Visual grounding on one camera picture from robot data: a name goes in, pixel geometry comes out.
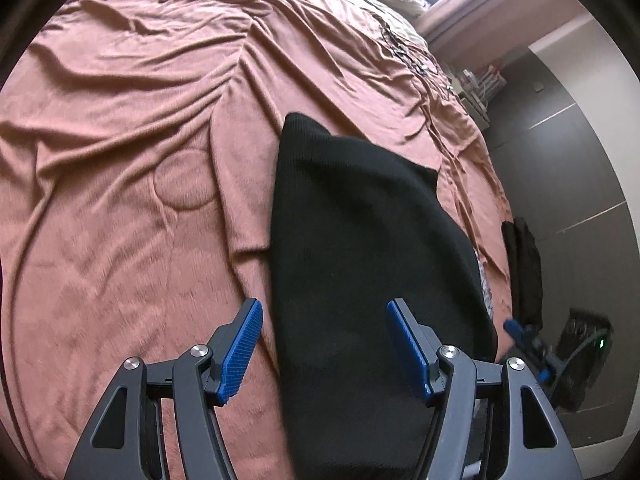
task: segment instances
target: blue rubber pad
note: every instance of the blue rubber pad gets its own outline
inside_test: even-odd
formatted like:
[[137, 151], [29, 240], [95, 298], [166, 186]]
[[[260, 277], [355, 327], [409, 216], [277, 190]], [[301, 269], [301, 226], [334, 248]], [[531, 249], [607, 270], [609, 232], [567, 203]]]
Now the blue rubber pad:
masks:
[[429, 386], [429, 368], [412, 332], [402, 318], [395, 301], [386, 306], [386, 329], [396, 348], [411, 390], [428, 403], [433, 396]]
[[226, 404], [230, 397], [238, 393], [261, 330], [262, 305], [255, 300], [222, 363], [222, 378], [218, 389], [220, 403]]

